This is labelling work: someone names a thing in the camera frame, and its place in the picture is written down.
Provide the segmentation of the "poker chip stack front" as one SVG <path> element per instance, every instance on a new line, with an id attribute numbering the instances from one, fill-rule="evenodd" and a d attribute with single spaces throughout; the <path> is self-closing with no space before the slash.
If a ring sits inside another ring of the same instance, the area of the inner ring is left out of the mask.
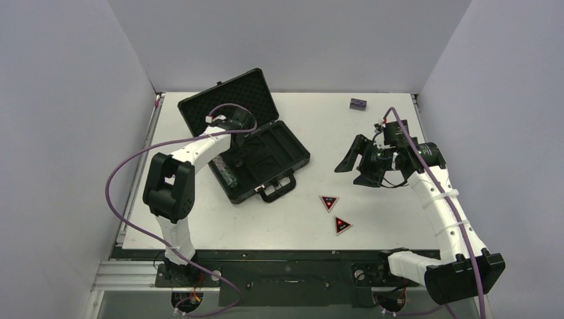
<path id="1" fill-rule="evenodd" d="M 223 178 L 225 179 L 225 182 L 226 182 L 228 187 L 234 188 L 234 187 L 238 186 L 238 180 L 231 170 L 225 169 L 225 170 L 222 171 L 221 174 L 222 174 Z"/>

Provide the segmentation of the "poker chip stack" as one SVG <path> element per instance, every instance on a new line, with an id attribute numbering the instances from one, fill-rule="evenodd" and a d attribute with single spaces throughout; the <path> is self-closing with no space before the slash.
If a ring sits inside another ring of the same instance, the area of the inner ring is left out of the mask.
<path id="1" fill-rule="evenodd" d="M 218 171 L 226 171 L 226 163 L 221 156 L 214 157 L 212 161 Z"/>
<path id="2" fill-rule="evenodd" d="M 226 182 L 228 187 L 234 188 L 234 187 L 238 186 L 238 180 L 231 170 L 225 169 L 225 170 L 222 171 L 221 174 L 222 174 L 223 178 L 225 179 L 225 182 Z"/>

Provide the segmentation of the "purple playing card box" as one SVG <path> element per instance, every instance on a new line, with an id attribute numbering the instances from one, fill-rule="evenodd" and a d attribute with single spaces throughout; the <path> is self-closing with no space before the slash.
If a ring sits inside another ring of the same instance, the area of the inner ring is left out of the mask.
<path id="1" fill-rule="evenodd" d="M 353 110 L 366 110 L 367 107 L 367 101 L 366 100 L 361 100 L 361 99 L 356 99 L 356 98 L 351 98 L 350 102 L 349 102 L 349 108 L 353 109 Z"/>

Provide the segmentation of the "poker chip stack back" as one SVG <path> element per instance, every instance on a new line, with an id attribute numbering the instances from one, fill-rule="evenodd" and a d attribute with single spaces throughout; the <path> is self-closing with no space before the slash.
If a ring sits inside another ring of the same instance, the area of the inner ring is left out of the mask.
<path id="1" fill-rule="evenodd" d="M 221 156 L 214 157 L 212 161 L 218 171 L 226 171 L 226 163 Z"/>

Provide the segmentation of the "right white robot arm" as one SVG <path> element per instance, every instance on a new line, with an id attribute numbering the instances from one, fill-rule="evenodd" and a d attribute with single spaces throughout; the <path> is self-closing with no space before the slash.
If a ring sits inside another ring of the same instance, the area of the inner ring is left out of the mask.
<path id="1" fill-rule="evenodd" d="M 501 254 L 491 253 L 476 235 L 460 202 L 458 190 L 439 147 L 420 143 L 408 134 L 408 123 L 390 122 L 376 127 L 384 136 L 384 147 L 366 136 L 357 135 L 335 172 L 357 169 L 355 185 L 382 187 L 389 171 L 399 171 L 416 194 L 438 242 L 440 257 L 424 257 L 407 248 L 381 252 L 383 261 L 375 266 L 379 281 L 391 284 L 405 278 L 426 288 L 431 299 L 447 304 L 490 292 L 502 272 Z"/>

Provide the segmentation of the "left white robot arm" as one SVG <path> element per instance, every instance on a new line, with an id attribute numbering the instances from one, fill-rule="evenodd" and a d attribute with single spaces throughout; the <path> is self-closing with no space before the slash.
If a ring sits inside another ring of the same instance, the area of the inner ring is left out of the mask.
<path id="1" fill-rule="evenodd" d="M 170 153 L 156 153 L 150 162 L 142 196 L 160 226 L 166 242 L 164 274 L 183 286 L 201 278 L 194 264 L 188 215 L 196 201 L 196 175 L 212 159 L 240 143 L 256 130 L 254 115 L 238 104 L 231 116 L 218 115 L 218 107 L 205 116 L 205 130 L 185 146 Z"/>

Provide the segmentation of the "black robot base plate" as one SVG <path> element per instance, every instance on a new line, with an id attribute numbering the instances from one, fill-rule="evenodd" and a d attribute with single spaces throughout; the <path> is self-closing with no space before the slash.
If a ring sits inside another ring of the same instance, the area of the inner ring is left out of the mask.
<path id="1" fill-rule="evenodd" d="M 206 294 L 219 294 L 228 306 L 331 306 L 375 304 L 398 307 L 409 292 L 425 289 L 384 271 L 379 250 L 201 250 L 196 263 L 180 270 L 165 260 L 162 249 L 114 247 L 110 258 L 147 261 L 150 287 L 169 288 L 183 311 L 196 308 Z"/>

